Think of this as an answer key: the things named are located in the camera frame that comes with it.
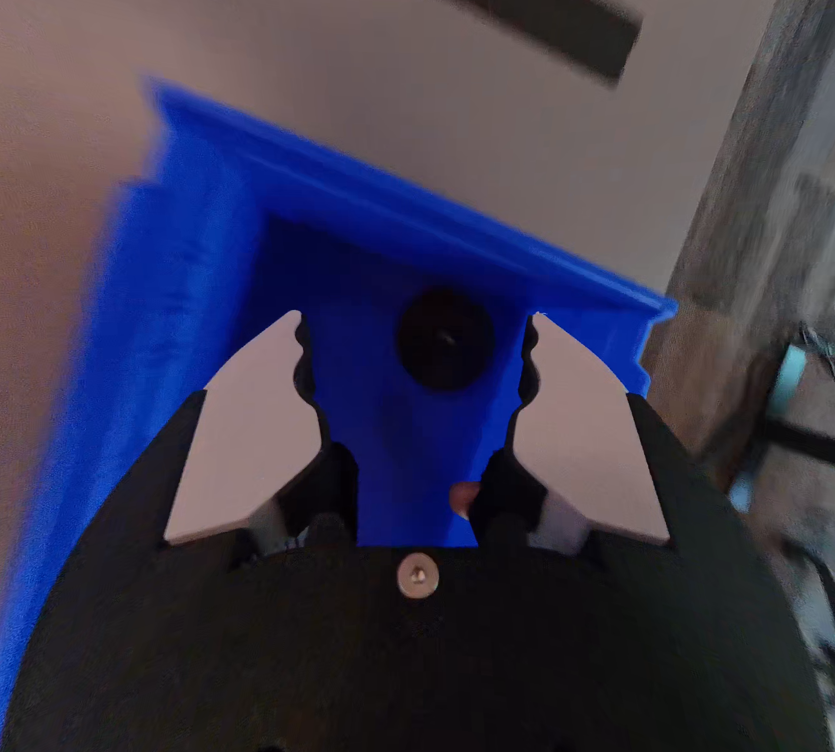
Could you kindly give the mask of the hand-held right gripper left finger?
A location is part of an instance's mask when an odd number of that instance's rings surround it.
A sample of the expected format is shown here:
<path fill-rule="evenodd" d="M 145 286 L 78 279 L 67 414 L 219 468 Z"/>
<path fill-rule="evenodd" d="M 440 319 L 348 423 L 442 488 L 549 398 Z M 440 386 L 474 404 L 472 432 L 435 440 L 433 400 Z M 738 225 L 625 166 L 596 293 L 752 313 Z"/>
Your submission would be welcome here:
<path fill-rule="evenodd" d="M 299 536 L 279 494 L 324 443 L 316 407 L 297 389 L 303 339 L 303 316 L 292 309 L 208 382 L 164 528 L 170 546 L 243 531 L 258 553 L 277 553 Z"/>

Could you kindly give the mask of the black bottle lid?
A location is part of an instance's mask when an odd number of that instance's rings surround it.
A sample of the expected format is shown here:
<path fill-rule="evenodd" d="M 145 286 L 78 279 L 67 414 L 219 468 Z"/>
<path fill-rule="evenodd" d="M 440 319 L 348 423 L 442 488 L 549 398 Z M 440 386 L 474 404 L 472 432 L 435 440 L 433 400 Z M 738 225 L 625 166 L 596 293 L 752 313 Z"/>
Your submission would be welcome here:
<path fill-rule="evenodd" d="M 465 293 L 434 286 L 416 296 L 397 324 L 395 345 L 404 370 L 432 392 L 460 392 L 493 365 L 494 323 Z"/>

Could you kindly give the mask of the blue plastic bin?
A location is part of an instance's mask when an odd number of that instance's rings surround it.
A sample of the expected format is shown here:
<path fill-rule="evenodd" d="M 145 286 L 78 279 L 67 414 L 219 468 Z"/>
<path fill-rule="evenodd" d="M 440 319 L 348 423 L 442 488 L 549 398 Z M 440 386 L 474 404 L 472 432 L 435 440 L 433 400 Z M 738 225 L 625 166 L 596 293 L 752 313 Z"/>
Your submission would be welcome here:
<path fill-rule="evenodd" d="M 360 474 L 361 545 L 470 546 L 446 505 L 499 448 L 517 350 L 541 312 L 627 392 L 675 301 L 396 176 L 161 82 L 153 169 L 119 191 L 36 468 L 2 612 L 2 724 L 37 616 L 119 480 L 214 373 L 289 310 L 311 330 L 317 401 Z M 465 389 L 403 368 L 405 310 L 453 289 L 494 351 Z"/>

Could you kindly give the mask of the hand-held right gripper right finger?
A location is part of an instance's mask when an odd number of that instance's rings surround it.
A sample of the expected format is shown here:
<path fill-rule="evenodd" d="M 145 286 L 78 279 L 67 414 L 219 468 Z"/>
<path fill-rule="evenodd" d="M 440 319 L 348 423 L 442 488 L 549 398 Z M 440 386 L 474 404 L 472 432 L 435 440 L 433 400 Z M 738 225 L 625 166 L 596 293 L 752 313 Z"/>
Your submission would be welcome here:
<path fill-rule="evenodd" d="M 546 315 L 531 323 L 538 386 L 510 443 L 545 489 L 528 543 L 575 556 L 603 531 L 665 546 L 671 535 L 621 380 Z"/>

